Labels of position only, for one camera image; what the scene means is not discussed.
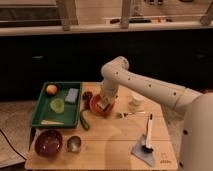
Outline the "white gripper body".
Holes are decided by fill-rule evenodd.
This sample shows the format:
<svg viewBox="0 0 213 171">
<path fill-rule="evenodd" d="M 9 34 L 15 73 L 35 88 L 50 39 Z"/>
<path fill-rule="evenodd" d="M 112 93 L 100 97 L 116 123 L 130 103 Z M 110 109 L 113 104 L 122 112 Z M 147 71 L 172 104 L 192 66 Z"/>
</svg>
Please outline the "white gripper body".
<svg viewBox="0 0 213 171">
<path fill-rule="evenodd" d="M 100 91 L 100 97 L 101 102 L 105 104 L 112 104 L 117 96 L 117 89 L 107 89 L 107 88 L 101 88 Z"/>
</svg>

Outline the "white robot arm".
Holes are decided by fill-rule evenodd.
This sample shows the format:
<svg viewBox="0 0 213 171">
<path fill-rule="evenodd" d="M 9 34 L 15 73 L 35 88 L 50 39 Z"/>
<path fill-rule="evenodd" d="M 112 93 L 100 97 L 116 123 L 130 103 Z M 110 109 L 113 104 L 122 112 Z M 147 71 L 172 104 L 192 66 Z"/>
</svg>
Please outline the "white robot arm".
<svg viewBox="0 0 213 171">
<path fill-rule="evenodd" d="M 120 85 L 167 106 L 184 116 L 178 171 L 213 171 L 213 93 L 132 73 L 123 56 L 105 63 L 101 75 L 101 110 L 113 105 Z"/>
</svg>

